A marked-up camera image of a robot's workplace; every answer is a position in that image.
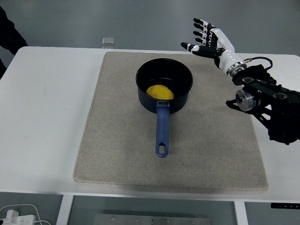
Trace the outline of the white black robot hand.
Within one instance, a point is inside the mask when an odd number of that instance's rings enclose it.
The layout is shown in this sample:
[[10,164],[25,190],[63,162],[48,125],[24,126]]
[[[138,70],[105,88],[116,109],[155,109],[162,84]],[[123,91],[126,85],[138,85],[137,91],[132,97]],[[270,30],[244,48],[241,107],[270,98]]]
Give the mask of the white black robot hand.
[[247,68],[243,59],[236,55],[232,43],[223,31],[211,23],[194,18],[194,31],[198,44],[182,42],[181,46],[192,54],[214,60],[215,65],[227,75],[233,76]]

